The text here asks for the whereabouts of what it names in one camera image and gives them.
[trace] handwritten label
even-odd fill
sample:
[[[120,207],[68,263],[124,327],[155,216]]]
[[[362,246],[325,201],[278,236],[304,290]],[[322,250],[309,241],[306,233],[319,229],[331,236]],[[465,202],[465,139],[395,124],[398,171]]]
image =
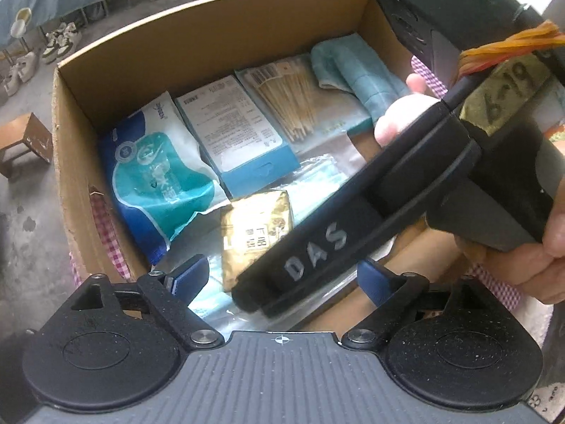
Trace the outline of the handwritten label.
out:
[[[509,59],[465,101],[460,119],[493,135],[543,86],[550,70],[533,54]]]

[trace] blue plastic bag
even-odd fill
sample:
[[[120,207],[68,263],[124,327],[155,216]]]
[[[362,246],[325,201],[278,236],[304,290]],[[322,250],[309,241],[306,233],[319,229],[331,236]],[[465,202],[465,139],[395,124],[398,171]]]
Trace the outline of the blue plastic bag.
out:
[[[169,93],[120,122],[99,148],[118,210],[152,265],[197,213],[230,202]]]

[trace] white sneaker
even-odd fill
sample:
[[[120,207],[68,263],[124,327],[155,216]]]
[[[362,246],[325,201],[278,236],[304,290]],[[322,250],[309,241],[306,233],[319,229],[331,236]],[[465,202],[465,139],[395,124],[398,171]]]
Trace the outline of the white sneaker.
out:
[[[62,35],[65,33],[65,29],[67,28],[67,22],[61,22],[59,28],[53,30],[53,33],[57,33],[57,35]]]
[[[18,70],[18,64],[12,65],[8,76],[2,83],[2,86],[4,86],[4,90],[9,97],[12,97],[18,92],[18,89],[20,89],[20,77],[18,76]]]
[[[47,46],[41,55],[41,61],[44,64],[50,64],[57,58],[57,51],[63,42],[63,35],[57,31],[52,31],[47,34]]]
[[[22,83],[26,83],[35,73],[37,66],[37,56],[33,51],[30,51],[25,56],[18,58],[16,65],[19,66],[18,76],[20,77]]]
[[[63,35],[63,41],[57,51],[57,59],[64,59],[73,54],[82,38],[83,34],[77,30],[73,22],[67,25]]]

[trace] metal screw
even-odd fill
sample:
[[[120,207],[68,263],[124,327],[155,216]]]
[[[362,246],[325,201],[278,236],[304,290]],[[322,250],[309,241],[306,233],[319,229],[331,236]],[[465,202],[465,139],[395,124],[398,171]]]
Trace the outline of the metal screw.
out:
[[[190,339],[196,344],[207,345],[217,341],[220,334],[214,330],[197,330],[191,334]]]
[[[354,328],[347,333],[347,338],[352,342],[357,342],[359,344],[368,344],[375,341],[377,335],[375,335],[371,330],[366,328]]]

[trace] plastic bag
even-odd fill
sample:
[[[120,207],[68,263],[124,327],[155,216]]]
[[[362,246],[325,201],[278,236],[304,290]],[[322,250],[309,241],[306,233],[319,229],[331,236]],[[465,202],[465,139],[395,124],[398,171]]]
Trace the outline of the plastic bag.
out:
[[[169,93],[120,122],[99,149],[118,210],[152,265],[197,213],[230,203]]]
[[[286,187],[284,189],[289,193],[295,219],[303,220],[348,178],[340,171],[333,157],[322,155],[303,161],[300,169],[279,183],[284,184]],[[190,303],[189,308],[226,338],[233,330],[287,330],[354,279],[350,272],[346,273],[313,293],[287,313],[281,314],[276,319],[268,319],[260,311],[249,314],[240,310],[233,303],[231,295],[224,293],[222,250],[220,212],[216,210],[208,215],[200,215],[195,218],[172,243],[170,251],[157,267],[160,271],[170,272],[196,253],[202,253],[208,257],[210,279]]]

